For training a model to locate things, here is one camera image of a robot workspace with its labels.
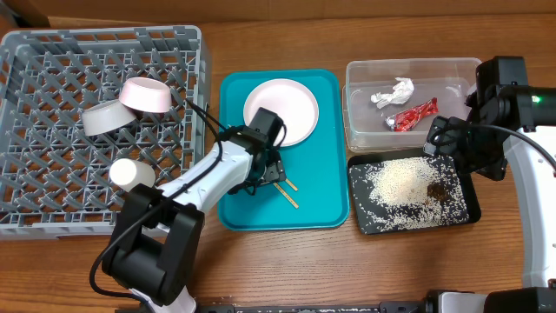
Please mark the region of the brown food scrap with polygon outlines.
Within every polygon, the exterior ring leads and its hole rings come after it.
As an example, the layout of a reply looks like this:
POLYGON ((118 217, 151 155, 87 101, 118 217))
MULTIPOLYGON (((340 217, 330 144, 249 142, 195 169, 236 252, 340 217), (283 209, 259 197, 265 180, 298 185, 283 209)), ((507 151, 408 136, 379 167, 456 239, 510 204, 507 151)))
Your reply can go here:
POLYGON ((427 186, 427 195, 439 203, 445 203, 451 199, 448 190, 440 183, 431 183, 427 186))

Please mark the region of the large white plate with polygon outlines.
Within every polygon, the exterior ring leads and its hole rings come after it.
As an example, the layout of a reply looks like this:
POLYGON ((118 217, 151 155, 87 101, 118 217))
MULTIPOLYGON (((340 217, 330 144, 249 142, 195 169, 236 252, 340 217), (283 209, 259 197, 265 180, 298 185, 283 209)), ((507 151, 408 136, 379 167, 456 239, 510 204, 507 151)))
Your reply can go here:
POLYGON ((315 129, 319 119, 319 105, 314 94, 302 83, 277 78, 261 83, 248 95, 243 108, 243 119, 249 124, 258 109, 276 113, 285 123, 287 132, 280 130, 275 144, 282 147, 301 143, 315 129))

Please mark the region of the white tissue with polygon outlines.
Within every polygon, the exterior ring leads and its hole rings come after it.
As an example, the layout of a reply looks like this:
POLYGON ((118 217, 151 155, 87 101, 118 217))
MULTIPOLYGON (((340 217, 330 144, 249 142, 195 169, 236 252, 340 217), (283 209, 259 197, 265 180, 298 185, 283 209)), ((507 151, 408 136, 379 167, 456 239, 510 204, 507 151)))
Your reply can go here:
POLYGON ((411 78, 396 77, 397 84, 392 88, 391 93, 377 92, 370 99, 378 109, 382 109, 389 104, 404 104, 414 93, 414 83, 411 78))

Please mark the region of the small white bowl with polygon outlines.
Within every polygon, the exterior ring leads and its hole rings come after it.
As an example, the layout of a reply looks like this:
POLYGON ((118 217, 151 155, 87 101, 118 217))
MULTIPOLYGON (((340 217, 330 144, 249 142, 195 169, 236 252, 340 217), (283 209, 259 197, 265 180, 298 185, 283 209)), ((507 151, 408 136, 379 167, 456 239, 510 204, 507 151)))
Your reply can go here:
POLYGON ((127 79, 119 101, 133 110, 150 113, 166 113, 172 106, 170 87, 147 77, 127 79))

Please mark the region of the white cup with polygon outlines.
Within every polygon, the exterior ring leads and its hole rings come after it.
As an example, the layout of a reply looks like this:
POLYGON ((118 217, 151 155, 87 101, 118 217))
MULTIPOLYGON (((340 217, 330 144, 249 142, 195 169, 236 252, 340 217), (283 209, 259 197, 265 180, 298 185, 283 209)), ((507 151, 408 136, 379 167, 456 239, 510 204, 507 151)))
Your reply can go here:
POLYGON ((125 191, 131 191, 138 184, 153 187, 156 181, 155 171, 146 163, 121 158, 112 163, 109 179, 125 191))

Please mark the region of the grey bowl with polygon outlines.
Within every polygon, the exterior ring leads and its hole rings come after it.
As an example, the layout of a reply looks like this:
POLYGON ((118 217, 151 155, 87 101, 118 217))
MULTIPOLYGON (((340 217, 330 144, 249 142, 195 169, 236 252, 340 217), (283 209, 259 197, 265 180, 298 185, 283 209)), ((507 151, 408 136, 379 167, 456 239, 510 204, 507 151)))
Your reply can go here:
POLYGON ((134 112, 118 99, 99 103, 82 113, 83 130, 86 136, 110 132, 135 119, 134 112))

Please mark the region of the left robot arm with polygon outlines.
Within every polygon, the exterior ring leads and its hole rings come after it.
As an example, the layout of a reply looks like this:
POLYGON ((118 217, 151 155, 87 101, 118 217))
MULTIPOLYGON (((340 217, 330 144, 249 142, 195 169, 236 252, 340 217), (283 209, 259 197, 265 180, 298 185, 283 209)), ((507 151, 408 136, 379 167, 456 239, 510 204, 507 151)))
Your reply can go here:
POLYGON ((141 312, 193 312, 187 283, 195 262, 205 215, 223 196, 254 193, 285 177, 279 149, 287 128, 230 127, 191 170, 169 183, 139 183, 125 198, 108 246, 89 273, 91 288, 102 270, 126 288, 122 297, 139 302, 141 312))

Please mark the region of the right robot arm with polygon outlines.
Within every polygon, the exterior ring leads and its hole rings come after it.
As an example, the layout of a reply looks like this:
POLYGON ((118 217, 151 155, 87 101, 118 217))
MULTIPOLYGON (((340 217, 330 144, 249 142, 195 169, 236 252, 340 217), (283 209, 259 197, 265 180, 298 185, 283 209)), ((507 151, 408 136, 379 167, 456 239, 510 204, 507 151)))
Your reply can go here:
POLYGON ((488 295, 433 291, 427 312, 553 312, 555 310, 555 90, 507 85, 470 96, 467 120, 436 117, 423 147, 450 156, 461 173, 493 165, 493 180, 510 164, 523 229, 522 286, 488 295))

